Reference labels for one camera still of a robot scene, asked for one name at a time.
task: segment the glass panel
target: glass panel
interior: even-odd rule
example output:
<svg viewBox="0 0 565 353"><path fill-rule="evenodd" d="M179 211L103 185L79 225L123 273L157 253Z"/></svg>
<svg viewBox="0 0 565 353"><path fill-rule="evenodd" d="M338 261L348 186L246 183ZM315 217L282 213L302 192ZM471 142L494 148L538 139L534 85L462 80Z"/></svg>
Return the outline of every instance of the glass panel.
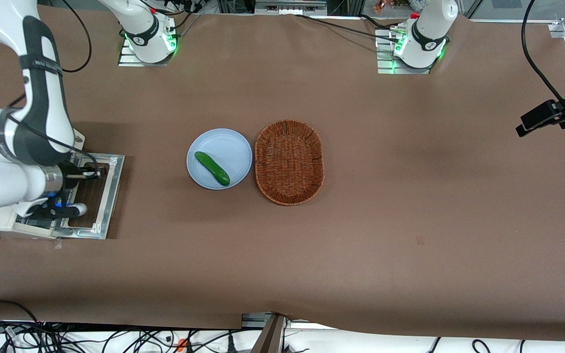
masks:
<svg viewBox="0 0 565 353"><path fill-rule="evenodd" d="M474 0L464 0L471 6ZM484 0L475 12L476 20L522 20L529 0ZM565 0L536 0L530 20L561 20L565 17Z"/></svg>

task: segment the black cable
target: black cable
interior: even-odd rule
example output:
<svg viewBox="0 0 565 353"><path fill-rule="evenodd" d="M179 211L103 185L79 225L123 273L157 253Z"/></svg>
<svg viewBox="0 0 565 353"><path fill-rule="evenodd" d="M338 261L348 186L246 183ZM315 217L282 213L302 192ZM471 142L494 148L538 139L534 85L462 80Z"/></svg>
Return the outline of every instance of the black cable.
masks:
<svg viewBox="0 0 565 353"><path fill-rule="evenodd" d="M150 340L158 333L160 333L160 331L140 331L139 338L136 340L137 344L135 344L134 346L133 353L139 353L141 348L143 348L143 345L146 343L157 346L160 349L160 353L163 353L163 347L161 347L158 343L150 342Z"/></svg>
<svg viewBox="0 0 565 353"><path fill-rule="evenodd" d="M529 5L527 6L527 9L524 12L524 18L522 20L522 28L520 29L520 38L522 40L522 52L524 53L524 56L527 58L527 62L529 62L529 65L531 65L531 68L536 72L536 74L538 74L538 76L540 76L542 82L546 85L546 87L548 87L549 90L551 90L555 98L565 108L565 99L561 96L561 94L559 94L559 92L555 89L555 87L553 87L553 85L549 82L549 80L542 73L542 71L536 66L536 63L533 61L531 55L529 54L529 49L527 49L527 35L526 35L527 20L529 18L529 13L531 12L531 7L533 7L533 4L535 2L536 0L531 0L529 2Z"/></svg>
<svg viewBox="0 0 565 353"><path fill-rule="evenodd" d="M431 347L431 350L429 351L429 353L435 352L435 348L437 348L437 344L439 344L439 340L441 340L441 337L438 337L438 338L435 339L435 342L433 342L433 346Z"/></svg>
<svg viewBox="0 0 565 353"><path fill-rule="evenodd" d="M235 339L233 338L232 333L228 335L227 353L237 353L237 347L235 347Z"/></svg>
<svg viewBox="0 0 565 353"><path fill-rule="evenodd" d="M10 102L9 105L7 105L7 107L11 108L13 105L20 102L24 97L25 97L25 94L22 94L21 96L19 96L19 98ZM96 177L100 177L100 175L99 175L99 163L97 163L97 159L94 156L92 156L92 154L89 154L88 152L84 152L83 150L80 150L79 148L69 146L66 143L62 143L62 142L58 141L57 139L50 138L49 136L47 136L46 134L43 134L39 130L34 129L33 127L31 127L30 125L28 125L24 121L20 121L20 120L13 118L13 116L11 116L11 114L6 114L6 118L8 118L10 121L13 121L14 123L17 123L17 125L24 127L25 129L29 130L33 134L36 134L37 136L40 136L43 139L46 139L47 141L51 141L53 143L56 143L56 145L60 145L60 146L65 147L65 148L69 148L72 151L81 153L83 156L87 157L88 159L90 159L93 162Z"/></svg>
<svg viewBox="0 0 565 353"><path fill-rule="evenodd" d="M119 337L119 336L117 336L118 333L119 333L119 332L117 331L117 332L113 333L112 335L108 336L108 339L106 339L106 342L103 344L102 353L105 353L106 347L108 346L108 342L109 342L111 339L114 339L115 337Z"/></svg>
<svg viewBox="0 0 565 353"><path fill-rule="evenodd" d="M186 348L186 353L193 353L193 346L191 345L191 337L193 337L193 335L195 335L196 332L197 330L195 331L189 330L189 334L186 336L186 339L182 341L182 343L180 342L180 340L178 341L178 345L176 346L175 353L178 353L178 350L182 348L182 344L185 344L184 347Z"/></svg>
<svg viewBox="0 0 565 353"><path fill-rule="evenodd" d="M186 20L188 20L189 16L191 16L191 13L186 14L186 16L184 17L184 19L182 19L182 22L179 25L176 25L174 27L170 27L170 31L173 31L174 29L180 28L186 22Z"/></svg>
<svg viewBox="0 0 565 353"><path fill-rule="evenodd" d="M143 0L140 0L140 2L142 2L145 6L149 7L151 10L154 10L155 12L164 14L165 16L175 16L175 15L177 15L177 14L181 14L181 13L184 13L184 12L185 12L184 10L182 10L182 11L178 11L177 13L170 13L169 11L165 11L165 10L163 10L163 9L157 9L157 8L155 8L155 7L152 7L152 6L150 6L150 4L148 4L147 2L145 2L145 1L143 1Z"/></svg>
<svg viewBox="0 0 565 353"><path fill-rule="evenodd" d="M189 334L186 336L186 340L184 342L187 342L191 338L191 336L193 336L197 331L198 330L190 330ZM166 346L168 348L176 348L176 347L173 346L173 332L171 333L171 343L170 344L166 344L165 342L163 342L163 340L160 340L158 337L155 337L155 336L153 337L153 339L155 341L157 341L159 344L162 344L163 346Z"/></svg>
<svg viewBox="0 0 565 353"><path fill-rule="evenodd" d="M26 308L25 306L23 306L22 304L19 304L17 302L13 302L12 300L1 300L0 299L0 303L2 304L10 304L10 305L14 305L17 306L18 308L22 309L23 311L25 311L25 313L34 321L34 322L38 322L38 319L36 318L36 316L34 315L34 313L32 313L32 311L30 311L28 308Z"/></svg>
<svg viewBox="0 0 565 353"><path fill-rule="evenodd" d="M196 349L193 349L193 353L199 351L200 349L206 347L207 344L210 344L211 342L215 342L218 339L222 339L224 337L226 337L227 335L232 335L233 333L237 333L237 332L241 332L243 330L232 330L232 331L228 331L226 333L224 333L223 335L218 335L217 337L215 337L214 339L210 339L208 342L201 344L199 347L197 347Z"/></svg>
<svg viewBox="0 0 565 353"><path fill-rule="evenodd" d="M65 5L67 5L67 7L69 7L69 9L71 10L72 13L74 13L74 15L77 17L78 21L80 22L80 24L82 25L82 28L84 29L84 33L87 36L87 41L88 41L88 56L87 56L87 60L77 69L73 69L73 70L67 70L67 69L62 69L64 72L78 72L81 69L84 69L87 65L88 62L90 62L90 58L93 55L93 45L90 41L90 34L88 34L88 29L86 28L86 25L84 24L84 21L82 20L82 18L80 18L80 16L78 15L78 13L76 12L76 10L74 10L71 5L69 5L69 3L67 2L67 0L62 0L62 2L65 3Z"/></svg>
<svg viewBox="0 0 565 353"><path fill-rule="evenodd" d="M352 28L349 28L349 27L339 26L339 25L336 25L334 23L330 23L330 22L326 22L326 21L323 21L323 20L319 20L317 18L305 16L303 14L296 14L296 16L301 17L301 18L306 18L307 20L311 20L311 21L314 21L314 22L322 23L324 25L328 25L328 26L332 26L332 27L338 27L340 29L345 29L347 31L351 31L351 32L354 32L354 33L363 34L365 36L370 36L372 38L381 38L381 39L388 40L388 41L393 42L393 43L399 42L399 40L397 40L396 38L389 38L389 37L386 37L386 36L377 36L376 34L359 31L357 29L352 29Z"/></svg>
<svg viewBox="0 0 565 353"><path fill-rule="evenodd" d="M134 342L130 344L130 346L127 346L126 349L123 350L123 353L127 353L128 349L132 348L133 346L136 346L137 344L139 344L140 341L141 341L141 337L139 336L138 339L136 339Z"/></svg>
<svg viewBox="0 0 565 353"><path fill-rule="evenodd" d="M487 353L491 353L489 351L489 347L487 346L487 344L485 344L485 342L483 342L480 339L476 339L472 341L472 350L475 351L476 353L482 353L480 350L477 349L477 343L482 344L485 347L485 350L487 351Z"/></svg>
<svg viewBox="0 0 565 353"><path fill-rule="evenodd" d="M105 339L105 340L76 340L74 341L77 344L80 343L104 343L104 342L108 342L111 339L115 339L117 337L121 337L123 335L126 335L127 333L132 332L132 330L125 330L125 331L116 331L114 333L114 335L111 335L109 338Z"/></svg>
<svg viewBox="0 0 565 353"><path fill-rule="evenodd" d="M371 18L370 16L368 16L367 14L360 14L359 17L361 18L365 18L366 20L372 22L372 24L380 29L389 29L389 26L386 25L382 25L381 23L378 23L374 20L374 18Z"/></svg>
<svg viewBox="0 0 565 353"><path fill-rule="evenodd" d="M54 331L54 325L50 324L50 323L27 323L27 322L0 322L0 328L6 328L6 327L14 327L14 328L22 328L22 331L16 332L15 335L18 334L25 334L25 333L29 333L31 335L37 335L33 336L33 339L36 340L36 342L40 342L34 346L32 346L30 344L30 346L27 347L23 347L23 346L16 346L13 342L7 342L8 346L12 346L13 348L16 349L46 349L47 353L61 353L63 351L63 348L67 345L72 345L72 347L67 346L66 349L69 349L71 351L74 351L75 353L86 353L86 351L79 346L80 343L84 343L84 342L106 342L106 344L108 344L108 341L110 339L113 339L114 337L119 337L120 335L124 335L126 333L128 333L130 330L128 331L117 331L115 333L113 333L108 339L105 340L100 340L100 341L96 341L96 340L71 340L67 337L65 337L65 334L62 333L56 333Z"/></svg>
<svg viewBox="0 0 565 353"><path fill-rule="evenodd" d="M334 10L330 11L330 13L328 14L328 16L332 15L332 14L335 13L337 10L339 10L339 7L341 7L341 5L343 5L343 3L344 3L345 1L346 1L346 0L341 0L341 2L339 3L339 5L337 5L337 6L334 8Z"/></svg>
<svg viewBox="0 0 565 353"><path fill-rule="evenodd" d="M184 29L182 32L180 32L180 34L176 34L177 38L182 38L186 35L186 32L189 31L189 29L191 29L191 27L195 24L195 21L198 20L198 18L200 18L201 15L197 14L197 17L193 19L193 21L186 27L186 29Z"/></svg>

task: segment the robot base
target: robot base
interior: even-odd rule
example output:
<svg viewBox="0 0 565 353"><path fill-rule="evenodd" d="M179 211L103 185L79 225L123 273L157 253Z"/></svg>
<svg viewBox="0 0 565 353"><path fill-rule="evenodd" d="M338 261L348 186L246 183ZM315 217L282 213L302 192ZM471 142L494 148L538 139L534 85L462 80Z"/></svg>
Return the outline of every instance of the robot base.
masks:
<svg viewBox="0 0 565 353"><path fill-rule="evenodd" d="M84 143L84 136L77 130L76 148L81 148ZM32 239L56 239L58 237L72 237L84 239L105 239L108 231L108 224L114 209L117 192L119 191L119 179L123 169L124 156L120 154L99 154L92 153L99 165L107 168L108 172L103 175L103 188L101 196L93 197L97 204L89 205L89 212L84 215L90 219L88 224L80 224L78 219L59 219L56 221L34 220L19 217L11 206L0 208L0 236L3 237L25 237ZM71 162L78 167L90 163L90 159L81 154L73 154ZM69 191L67 195L68 203L76 201L78 190L81 184ZM97 186L87 187L90 192L97 192Z"/></svg>
<svg viewBox="0 0 565 353"><path fill-rule="evenodd" d="M159 21L163 23L164 26L166 27L173 27L176 25L175 21L171 17L164 16L158 13L155 16L158 17ZM163 36L177 35L175 29L166 30L164 33L162 33ZM166 58L164 58L164 60L161 60L160 62L148 63L148 62L144 62L143 60L141 60L136 56L132 44L128 41L127 38L124 38L123 45L121 46L121 53L119 53L119 66L124 66L124 67L167 66L169 60L173 57L175 52L178 50L179 43L177 38L167 37L163 39L163 41L166 42L166 45L169 48L171 48L171 50L169 50L171 53L168 54L168 56L166 56Z"/></svg>
<svg viewBox="0 0 565 353"><path fill-rule="evenodd" d="M388 29L377 29L374 32L377 36L385 36L388 38L396 38L393 31ZM377 65L379 68L379 74L392 74L392 75L421 75L421 74L428 74L431 72L431 69L438 60L441 60L441 52L442 49L439 49L439 55L434 54L437 56L437 60L435 60L431 66L417 69L415 67L410 67L405 64L401 58L394 54L397 47L397 43L390 42L388 40L384 40L383 38L376 38L376 59Z"/></svg>

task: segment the metal bracket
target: metal bracket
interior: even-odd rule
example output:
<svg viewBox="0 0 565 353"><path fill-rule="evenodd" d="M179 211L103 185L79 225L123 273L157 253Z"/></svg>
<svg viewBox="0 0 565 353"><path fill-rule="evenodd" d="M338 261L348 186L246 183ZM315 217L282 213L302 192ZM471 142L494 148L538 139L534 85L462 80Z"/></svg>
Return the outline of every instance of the metal bracket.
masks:
<svg viewBox="0 0 565 353"><path fill-rule="evenodd" d="M392 31L388 29L377 29L374 31L377 36L394 38ZM383 38L376 38L376 60L379 67L379 74L428 74L431 69L415 69L405 64L400 58L393 55L394 43Z"/></svg>
<svg viewBox="0 0 565 353"><path fill-rule="evenodd" d="M173 18L169 18L169 24L171 27L176 25L176 22ZM170 34L175 34L175 29L170 32ZM119 66L125 67L148 67L148 66L167 66L168 62L160 62L160 63L146 63L139 60L132 51L132 47L130 47L130 42L128 42L127 38L124 38L124 42L121 45L121 52L119 53Z"/></svg>
<svg viewBox="0 0 565 353"><path fill-rule="evenodd" d="M23 217L16 217L16 223L38 228L53 229L56 237L85 238L85 239L105 239L108 231L108 224L115 208L117 201L117 193L119 192L119 180L123 170L125 156L121 154L103 154L92 153L98 163L107 164L108 174L104 175L106 183L101 192L101 200L96 219L92 227L72 227L69 226L69 219L35 220ZM90 159L79 153L72 154L71 162L78 167L82 167L85 163L90 163ZM76 199L76 192L79 185L70 190L66 196L66 203L73 203Z"/></svg>

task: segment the cable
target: cable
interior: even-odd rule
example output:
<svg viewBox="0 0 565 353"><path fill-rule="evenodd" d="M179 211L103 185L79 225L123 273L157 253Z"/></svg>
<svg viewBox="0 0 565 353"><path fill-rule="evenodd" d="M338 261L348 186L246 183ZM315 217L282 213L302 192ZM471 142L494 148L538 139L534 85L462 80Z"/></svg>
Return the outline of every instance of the cable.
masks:
<svg viewBox="0 0 565 353"><path fill-rule="evenodd" d="M191 13L186 14L186 16L184 17L184 19L182 20L182 22L174 27L170 27L170 31L173 31L174 29L180 28L185 22L186 20L189 18L189 16L191 16Z"/></svg>
<svg viewBox="0 0 565 353"><path fill-rule="evenodd" d="M435 348L437 348L437 344L439 344L439 340L441 340L441 337L438 337L438 338L435 339L435 342L433 342L433 346L431 347L431 350L429 351L429 353L435 352Z"/></svg>
<svg viewBox="0 0 565 353"><path fill-rule="evenodd" d="M551 90L555 98L565 108L565 99L561 96L561 94L559 94L559 92L555 89L555 87L553 87L553 85L549 82L546 76L544 76L542 71L540 71L540 69L536 66L536 63L533 61L531 55L529 54L529 49L527 49L527 35L526 35L527 20L529 18L529 13L531 12L531 7L533 7L533 4L535 2L536 0L531 0L529 2L529 5L527 6L527 9L525 10L524 13L524 19L522 20L522 28L520 29L520 38L522 40L522 52L524 53L524 56L527 58L527 62L529 62L529 65L531 65L531 68L536 72L536 74L538 74L538 76L540 76L542 82L546 85L546 87L548 87L549 90Z"/></svg>
<svg viewBox="0 0 565 353"><path fill-rule="evenodd" d="M9 103L9 105L7 105L8 108L11 108L13 105L15 105L16 103L20 102L23 98L25 97L25 94L22 94L21 96L19 96L17 99L13 100L12 102ZM95 168L95 175L96 177L100 177L101 175L99 174L99 163L97 163L97 159L92 155L89 154L88 152L84 152L83 150L80 150L79 148L73 147L73 146L69 146L66 143L62 143L60 141L58 141L57 139L54 138L50 138L49 136L47 136L46 134L43 134L42 132L40 132L39 130L34 129L33 127L31 127L30 125L27 125L27 123L25 123L24 121L20 121L17 120L15 118L13 118L13 116L11 114L6 114L6 118L8 118L10 121L13 121L14 123L16 123L17 125L20 125L22 127L24 127L25 129L29 130L30 132L32 132L33 134L36 134L37 136L40 136L43 139L46 139L47 141L51 141L53 143L56 143L56 145L60 145L62 147L65 148L69 148L72 151L81 153L83 156L87 157L88 159L90 159L93 163L93 166Z"/></svg>
<svg viewBox="0 0 565 353"><path fill-rule="evenodd" d="M164 353L163 352L163 347L161 347L158 343L155 342L150 342L150 340L157 334L159 334L160 331L141 331L139 333L139 339L137 339L137 344L134 346L134 351L133 353L139 353L139 351L141 350L141 348L143 347L144 344L146 343L150 343L153 344L155 346L157 346L160 349L160 353Z"/></svg>
<svg viewBox="0 0 565 353"><path fill-rule="evenodd" d="M210 344L211 342L214 342L218 339L222 339L224 337L226 337L227 335L232 335L233 333L237 333L237 332L241 332L243 330L232 330L232 331L228 331L226 333L224 333L223 335L218 335L217 337L215 337L214 339L210 339L208 342L201 344L201 346L197 347L196 349L193 349L193 353L199 351L200 349L206 347L207 344Z"/></svg>
<svg viewBox="0 0 565 353"><path fill-rule="evenodd" d="M341 5L343 5L344 2L346 2L346 0L341 0L339 5L337 5L337 7L334 10L332 10L331 13L328 14L328 16L332 15L335 11L337 11L337 9L339 9L339 7L341 7Z"/></svg>
<svg viewBox="0 0 565 353"><path fill-rule="evenodd" d="M197 14L197 15L195 15L195 16L196 16L196 17L195 17L195 20L193 20L193 22L191 22L191 24L190 24L184 31L182 31L182 33L180 33L180 34L178 35L179 37L184 36L184 35L186 34L186 32L189 31L189 29L191 28L191 26L193 26L193 24L195 23L195 21L197 21L198 18L200 18L200 15L199 15L199 14Z"/></svg>
<svg viewBox="0 0 565 353"><path fill-rule="evenodd" d="M489 351L489 347L487 346L487 344L485 344L485 342L483 342L480 339L475 339L472 341L472 350L475 351L476 353L482 353L480 350L477 349L477 343L482 344L485 347L485 350L487 351L487 353L491 353Z"/></svg>
<svg viewBox="0 0 565 353"><path fill-rule="evenodd" d="M108 346L108 341L110 341L111 339L114 339L115 337L119 337L119 336L117 336L118 333L119 332L117 331L117 332L113 333L112 335L108 336L108 339L106 339L106 342L103 344L102 353L105 353L106 347Z"/></svg>
<svg viewBox="0 0 565 353"><path fill-rule="evenodd" d="M157 9L157 8L155 8L155 7L152 7L152 6L150 6L150 4L148 4L147 2L145 2L145 1L143 1L143 0L140 0L140 2L142 2L145 6L149 7L151 10L154 10L155 12L164 14L165 16L175 16L175 15L177 15L177 14L181 14L181 13L184 12L184 10L182 10L182 11L178 11L177 13L170 13L169 11L165 11L165 10L163 10L163 9Z"/></svg>
<svg viewBox="0 0 565 353"><path fill-rule="evenodd" d="M132 330L126 331L117 331L113 333L108 339L105 340L72 340L66 337L66 331L63 333L56 332L56 327L60 326L60 324L52 324L48 322L38 323L38 322L1 322L0 321L0 329L6 333L6 343L0 349L0 353L6 351L7 347L13 347L13 350L16 349L38 349L39 352L45 350L45 353L63 353L64 349L70 350L73 353L86 353L86 351L80 346L81 343L84 342L97 342L102 343L105 342L105 345L108 344L108 341L114 339L115 337L119 337L124 335ZM9 330L7 328L13 329L13 336L9 335ZM148 331L146 331L146 335L139 337L134 343L141 343L141 339L145 339L148 335ZM31 335L34 343L28 341L25 335ZM21 335L23 342L25 345L19 345L14 342L16 336Z"/></svg>
<svg viewBox="0 0 565 353"><path fill-rule="evenodd" d="M141 337L139 337L134 342L132 342L130 344L130 346L127 346L126 349L123 350L123 353L127 353L128 349L130 349L130 348L132 348L132 346L135 346L136 344L138 344L140 340L141 340Z"/></svg>
<svg viewBox="0 0 565 353"><path fill-rule="evenodd" d="M84 69L87 65L88 62L90 62L90 58L93 55L93 45L90 41L90 34L88 34L88 29L86 28L86 25L84 24L84 21L82 20L82 18L80 18L80 16L78 15L78 13L76 12L76 10L74 10L71 5L69 5L69 3L67 2L67 0L62 0L62 2L65 3L65 5L67 5L67 7L69 7L69 9L71 10L72 13L74 13L74 15L77 17L78 21L80 22L80 24L82 25L82 28L84 29L84 33L87 36L87 41L88 41L88 56L87 56L87 60L77 69L73 69L73 70L67 70L67 69L62 69L64 72L78 72L81 69Z"/></svg>
<svg viewBox="0 0 565 353"><path fill-rule="evenodd" d="M235 347L235 339L233 338L232 333L228 335L228 349L226 352L237 353L237 347Z"/></svg>
<svg viewBox="0 0 565 353"><path fill-rule="evenodd" d="M322 23L324 25L328 25L328 26L332 26L332 27L338 27L340 29L345 29L347 31L351 31L351 32L354 32L354 33L363 34L365 36L370 36L372 38L381 38L381 39L388 40L388 41L394 42L394 43L399 42L396 38L389 38L389 37L386 37L386 36L377 36L376 34L371 34L371 33L359 31L359 30L356 30L356 29L352 29L352 28L348 28L348 27L344 27L344 26L339 26L339 25L336 25L334 23L330 23L330 22L326 22L326 21L323 21L323 20L319 20L317 18L305 16L303 14L296 14L296 16L301 17L301 18L306 18L307 20L311 20L311 21L314 21L314 22L319 22L319 23Z"/></svg>
<svg viewBox="0 0 565 353"><path fill-rule="evenodd" d="M32 313L32 311L30 311L28 308L26 308L25 306L23 306L22 304L19 304L17 302L13 302L12 300L1 300L0 299L0 303L3 304L10 304L10 305L14 305L17 306L19 308L21 308L23 311L25 311L25 313L34 321L37 322L38 319L36 318L36 316L34 315L34 313Z"/></svg>
<svg viewBox="0 0 565 353"><path fill-rule="evenodd" d="M361 18L365 18L366 20L372 22L372 24L376 27L379 27L380 29L389 29L389 26L385 26L382 25L381 23L378 23L374 20L374 18L371 18L370 16L368 16L367 14L360 14L359 17Z"/></svg>

